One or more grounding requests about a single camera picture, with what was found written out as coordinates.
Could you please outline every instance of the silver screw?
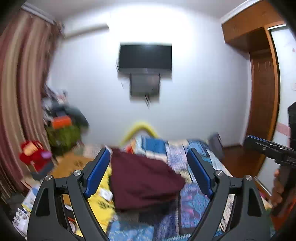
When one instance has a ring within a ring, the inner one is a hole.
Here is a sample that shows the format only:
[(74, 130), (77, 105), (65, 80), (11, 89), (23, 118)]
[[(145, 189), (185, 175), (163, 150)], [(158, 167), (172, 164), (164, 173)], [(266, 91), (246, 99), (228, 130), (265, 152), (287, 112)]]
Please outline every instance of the silver screw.
[(216, 171), (216, 175), (219, 177), (223, 176), (223, 174), (224, 174), (224, 172), (221, 170)]
[(81, 171), (80, 170), (76, 170), (73, 172), (74, 176), (80, 176), (81, 175)]
[(45, 177), (45, 180), (46, 180), (46, 181), (49, 181), (51, 178), (52, 178), (52, 175), (47, 175), (47, 176)]
[(252, 180), (253, 180), (253, 178), (252, 178), (250, 175), (246, 175), (246, 179), (247, 179), (248, 181), (252, 181)]

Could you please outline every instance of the ceiling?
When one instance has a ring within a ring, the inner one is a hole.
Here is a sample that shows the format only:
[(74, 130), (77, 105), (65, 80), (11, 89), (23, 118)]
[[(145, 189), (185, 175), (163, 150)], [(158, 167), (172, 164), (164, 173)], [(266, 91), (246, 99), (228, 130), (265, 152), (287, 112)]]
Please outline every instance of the ceiling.
[(245, 0), (28, 0), (35, 7), (47, 12), (57, 20), (74, 14), (113, 4), (159, 3), (187, 8), (221, 18)]

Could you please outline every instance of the striped curtain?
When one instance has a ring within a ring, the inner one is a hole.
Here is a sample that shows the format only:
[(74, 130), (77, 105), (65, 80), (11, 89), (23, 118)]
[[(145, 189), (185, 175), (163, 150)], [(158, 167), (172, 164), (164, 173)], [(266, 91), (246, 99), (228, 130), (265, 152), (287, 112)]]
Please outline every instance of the striped curtain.
[(44, 129), (41, 91), (60, 28), (24, 10), (0, 37), (0, 190), (2, 199), (23, 191), (29, 171), (20, 145), (38, 140), (50, 149)]

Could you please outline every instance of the plush toy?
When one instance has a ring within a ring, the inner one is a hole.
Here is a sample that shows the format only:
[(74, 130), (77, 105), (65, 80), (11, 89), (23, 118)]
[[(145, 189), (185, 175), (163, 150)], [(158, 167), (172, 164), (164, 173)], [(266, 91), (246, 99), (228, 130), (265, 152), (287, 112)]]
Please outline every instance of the plush toy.
[(39, 141), (26, 141), (21, 145), (21, 148), (20, 160), (27, 166), (33, 165), (37, 172), (42, 170), (52, 157), (52, 153), (44, 150)]

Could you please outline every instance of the yellow cloth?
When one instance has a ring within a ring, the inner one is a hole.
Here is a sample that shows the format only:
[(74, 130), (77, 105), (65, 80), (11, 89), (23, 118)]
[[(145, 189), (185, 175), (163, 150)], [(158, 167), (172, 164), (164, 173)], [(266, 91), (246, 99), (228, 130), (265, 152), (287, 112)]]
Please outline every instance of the yellow cloth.
[[(115, 213), (115, 208), (114, 208), (113, 201), (109, 202), (106, 199), (102, 198), (99, 192), (101, 188), (105, 190), (110, 190), (109, 176), (111, 175), (111, 173), (112, 173), (112, 168), (107, 167), (107, 170), (101, 180), (98, 190), (94, 195), (92, 195), (88, 199), (89, 205), (105, 233), (107, 232), (107, 227), (110, 220), (113, 218), (113, 215)], [(83, 237), (79, 229), (76, 231), (76, 234)]]

